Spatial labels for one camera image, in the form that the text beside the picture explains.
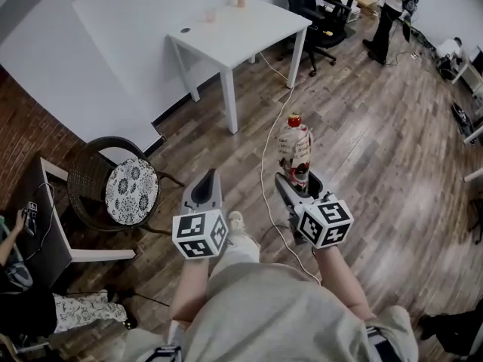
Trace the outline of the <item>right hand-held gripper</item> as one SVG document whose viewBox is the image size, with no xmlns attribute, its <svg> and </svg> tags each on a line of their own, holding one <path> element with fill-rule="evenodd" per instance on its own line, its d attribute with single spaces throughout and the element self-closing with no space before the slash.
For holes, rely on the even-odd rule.
<svg viewBox="0 0 483 362">
<path fill-rule="evenodd" d="M 314 249 L 344 242 L 354 218 L 346 202 L 334 193 L 327 192 L 319 198 L 324 186 L 314 172 L 309 172 L 309 194 L 297 190 L 282 173 L 275 175 L 275 187 L 285 205 L 294 207 L 289 221 L 298 241 L 305 241 Z"/>
</svg>

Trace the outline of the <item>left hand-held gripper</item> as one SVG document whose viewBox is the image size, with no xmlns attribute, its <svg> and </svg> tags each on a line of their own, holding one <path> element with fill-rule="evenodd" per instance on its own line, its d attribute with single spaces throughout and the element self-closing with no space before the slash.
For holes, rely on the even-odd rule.
<svg viewBox="0 0 483 362">
<path fill-rule="evenodd" d="M 220 204 L 220 174 L 211 168 L 198 175 L 183 193 L 184 204 Z M 172 219 L 172 241 L 185 259 L 219 256 L 228 235 L 222 207 L 183 205 Z"/>
</svg>

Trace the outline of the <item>plastic bottle with red cap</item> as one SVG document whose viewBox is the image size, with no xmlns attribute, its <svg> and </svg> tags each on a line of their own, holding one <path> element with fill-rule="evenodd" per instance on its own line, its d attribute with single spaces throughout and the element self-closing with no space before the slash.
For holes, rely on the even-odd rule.
<svg viewBox="0 0 483 362">
<path fill-rule="evenodd" d="M 292 113 L 278 134 L 279 165 L 291 185 L 306 192 L 309 182 L 312 134 L 299 114 Z"/>
</svg>

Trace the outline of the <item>person's left forearm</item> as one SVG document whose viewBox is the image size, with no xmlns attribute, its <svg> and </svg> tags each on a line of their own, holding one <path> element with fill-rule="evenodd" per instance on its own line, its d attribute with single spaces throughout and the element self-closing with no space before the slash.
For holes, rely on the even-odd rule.
<svg viewBox="0 0 483 362">
<path fill-rule="evenodd" d="M 171 320 L 192 322 L 207 302 L 209 259 L 186 260 L 170 304 Z"/>
</svg>

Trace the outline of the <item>person's right forearm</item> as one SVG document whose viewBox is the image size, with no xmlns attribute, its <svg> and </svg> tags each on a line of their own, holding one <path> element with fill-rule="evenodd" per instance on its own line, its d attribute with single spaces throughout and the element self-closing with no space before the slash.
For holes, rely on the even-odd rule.
<svg viewBox="0 0 483 362">
<path fill-rule="evenodd" d="M 347 265 L 337 246 L 314 250 L 322 283 L 355 316 L 363 321 L 376 317 L 369 307 L 361 284 Z"/>
</svg>

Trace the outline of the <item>person's beige shoe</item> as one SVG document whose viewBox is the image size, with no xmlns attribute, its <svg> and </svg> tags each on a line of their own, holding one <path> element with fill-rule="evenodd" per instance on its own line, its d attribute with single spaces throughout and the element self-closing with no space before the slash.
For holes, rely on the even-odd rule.
<svg viewBox="0 0 483 362">
<path fill-rule="evenodd" d="M 229 236 L 228 239 L 233 241 L 238 238 L 249 238 L 246 232 L 245 222 L 242 214 L 234 210 L 229 214 Z"/>
</svg>

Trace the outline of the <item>person's leg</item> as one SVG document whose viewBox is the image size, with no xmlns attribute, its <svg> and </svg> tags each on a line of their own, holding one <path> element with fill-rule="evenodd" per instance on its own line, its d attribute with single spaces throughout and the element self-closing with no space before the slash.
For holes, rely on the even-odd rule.
<svg viewBox="0 0 483 362">
<path fill-rule="evenodd" d="M 227 239 L 223 255 L 214 266 L 210 278 L 214 278 L 225 268 L 238 263 L 260 261 L 260 245 L 248 235 L 233 235 Z"/>
</svg>

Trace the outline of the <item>floral round cushion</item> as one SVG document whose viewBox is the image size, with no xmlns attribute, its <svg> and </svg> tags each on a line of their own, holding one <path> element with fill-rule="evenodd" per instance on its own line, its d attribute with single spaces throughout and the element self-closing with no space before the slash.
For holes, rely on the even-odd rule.
<svg viewBox="0 0 483 362">
<path fill-rule="evenodd" d="M 141 158 L 129 158 L 111 172 L 106 184 L 106 208 L 119 224 L 144 221 L 158 197 L 158 177 L 152 165 Z"/>
</svg>

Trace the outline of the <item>dark wicker chair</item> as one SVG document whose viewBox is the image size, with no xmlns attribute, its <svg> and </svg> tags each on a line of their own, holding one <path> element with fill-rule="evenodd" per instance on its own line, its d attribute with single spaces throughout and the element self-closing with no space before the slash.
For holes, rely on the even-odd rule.
<svg viewBox="0 0 483 362">
<path fill-rule="evenodd" d="M 101 137 L 89 142 L 76 155 L 69 169 L 67 192 L 70 205 L 86 226 L 99 232 L 113 233 L 140 228 L 160 235 L 169 235 L 169 231 L 154 229 L 149 225 L 161 199 L 161 180 L 169 179 L 180 187 L 184 187 L 185 184 L 168 173 L 156 170 L 153 166 L 158 177 L 159 190 L 155 206 L 148 217 L 135 225 L 122 225 L 109 215 L 105 202 L 108 178 L 118 165 L 129 158 L 148 161 L 133 142 L 123 137 Z"/>
</svg>

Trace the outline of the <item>person's grey shirt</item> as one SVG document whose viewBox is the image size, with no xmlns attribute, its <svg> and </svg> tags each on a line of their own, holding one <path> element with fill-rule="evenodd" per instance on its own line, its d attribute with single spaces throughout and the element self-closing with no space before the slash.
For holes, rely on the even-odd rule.
<svg viewBox="0 0 483 362">
<path fill-rule="evenodd" d="M 208 301 L 173 345 L 183 362 L 380 362 L 369 330 L 401 362 L 417 362 L 407 311 L 363 321 L 333 293 L 286 265 L 231 265 L 208 282 Z"/>
</svg>

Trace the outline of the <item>white table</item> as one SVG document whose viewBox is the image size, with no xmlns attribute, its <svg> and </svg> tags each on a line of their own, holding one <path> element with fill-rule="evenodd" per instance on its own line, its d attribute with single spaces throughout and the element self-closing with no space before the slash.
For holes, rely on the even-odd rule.
<svg viewBox="0 0 483 362">
<path fill-rule="evenodd" d="M 291 67 L 286 86 L 294 88 L 307 28 L 312 24 L 305 17 L 261 0 L 249 0 L 244 8 L 228 5 L 217 11 L 213 23 L 192 21 L 169 34 L 177 57 L 180 76 L 194 101 L 200 96 L 183 62 L 181 50 L 212 63 L 219 69 L 225 104 L 226 123 L 230 133 L 238 132 L 233 70 L 244 61 L 254 62 L 255 56 L 292 35 L 296 36 Z M 181 33 L 190 28 L 188 33 Z"/>
</svg>

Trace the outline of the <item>black bag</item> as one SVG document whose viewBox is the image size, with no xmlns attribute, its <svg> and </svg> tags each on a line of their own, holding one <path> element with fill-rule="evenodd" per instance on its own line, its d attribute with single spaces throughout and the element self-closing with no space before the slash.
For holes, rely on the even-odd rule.
<svg viewBox="0 0 483 362">
<path fill-rule="evenodd" d="M 439 59 L 435 67 L 444 80 L 452 81 L 456 77 L 456 73 L 452 67 L 452 59 L 448 55 Z"/>
</svg>

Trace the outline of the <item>dark desk with white frame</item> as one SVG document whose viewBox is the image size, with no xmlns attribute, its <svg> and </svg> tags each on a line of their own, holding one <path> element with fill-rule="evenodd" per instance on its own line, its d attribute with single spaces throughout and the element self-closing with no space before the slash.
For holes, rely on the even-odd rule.
<svg viewBox="0 0 483 362">
<path fill-rule="evenodd" d="M 79 249 L 72 246 L 61 225 L 54 206 L 54 191 L 48 182 L 48 175 L 65 182 L 68 173 L 35 154 L 23 172 L 14 194 L 11 206 L 14 210 L 27 206 L 31 201 L 37 204 L 34 218 L 37 227 L 34 235 L 26 234 L 17 241 L 20 254 L 33 282 L 52 287 L 72 263 L 105 262 L 132 259 L 133 250 Z"/>
</svg>

